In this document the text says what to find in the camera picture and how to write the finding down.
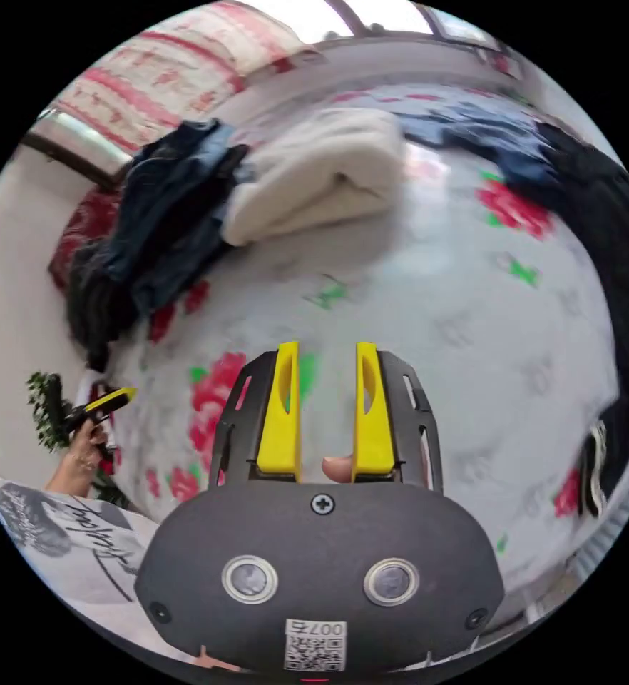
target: bed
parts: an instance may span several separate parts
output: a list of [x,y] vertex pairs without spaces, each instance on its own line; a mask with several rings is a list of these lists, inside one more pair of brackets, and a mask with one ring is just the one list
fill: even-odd
[[22,143],[100,188],[131,156],[253,81],[323,59],[271,16],[231,1],[191,9],[122,43],[41,113]]
[[[397,74],[281,103],[236,140],[260,144],[313,108],[416,113],[450,98],[538,115],[495,93]],[[306,369],[304,478],[324,481],[321,459],[350,451],[354,345],[371,340],[416,368],[439,424],[445,492],[488,533],[508,596],[563,565],[596,528],[576,514],[576,458],[590,415],[616,397],[611,322],[572,232],[506,197],[498,175],[468,153],[408,145],[397,213],[236,251],[142,323],[112,369],[114,382],[139,390],[113,431],[115,481],[136,507],[159,521],[207,486],[238,371],[291,339]],[[513,228],[493,220],[501,211]]]

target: qr code label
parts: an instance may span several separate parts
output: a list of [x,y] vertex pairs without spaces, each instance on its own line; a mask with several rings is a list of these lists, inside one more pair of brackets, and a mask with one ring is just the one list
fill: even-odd
[[345,621],[286,621],[286,671],[344,671]]

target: window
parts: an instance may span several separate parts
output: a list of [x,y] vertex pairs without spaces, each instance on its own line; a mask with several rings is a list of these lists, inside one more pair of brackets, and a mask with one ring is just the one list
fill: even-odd
[[381,27],[386,31],[431,33],[431,27],[426,19],[409,0],[345,0],[345,2],[372,32],[377,27]]
[[468,21],[464,21],[459,17],[443,12],[440,9],[431,8],[431,11],[438,21],[440,21],[445,34],[450,38],[481,43],[491,48],[498,47],[498,43],[493,36],[482,31],[479,27],[470,24]]
[[303,43],[349,38],[352,31],[326,0],[242,0],[291,28]]

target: yellow handle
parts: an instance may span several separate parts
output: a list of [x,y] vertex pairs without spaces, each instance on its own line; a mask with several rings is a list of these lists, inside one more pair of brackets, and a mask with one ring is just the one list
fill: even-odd
[[291,474],[300,481],[300,373],[296,341],[279,345],[277,351],[257,468],[262,473]]
[[[365,390],[369,395],[366,412]],[[352,481],[360,474],[389,474],[394,466],[393,439],[377,346],[370,342],[359,342]]]
[[131,402],[131,400],[134,399],[136,395],[136,389],[134,387],[121,387],[119,390],[114,390],[113,392],[109,392],[107,395],[104,395],[103,397],[99,397],[97,400],[94,400],[93,402],[88,403],[84,407],[84,411],[86,412],[93,412],[102,407],[103,405],[107,405],[110,402],[118,399],[119,397],[122,397],[123,400],[126,399],[126,401],[123,401],[123,404],[121,406],[124,406]]

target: person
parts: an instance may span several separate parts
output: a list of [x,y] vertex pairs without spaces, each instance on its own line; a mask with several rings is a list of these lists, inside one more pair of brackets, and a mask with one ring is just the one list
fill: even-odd
[[[102,428],[86,421],[43,490],[0,478],[1,523],[35,573],[78,613],[163,656],[239,671],[204,648],[189,655],[165,643],[138,603],[134,581],[157,524],[89,497],[105,441]],[[350,481],[350,458],[324,460],[322,469],[335,482]]]

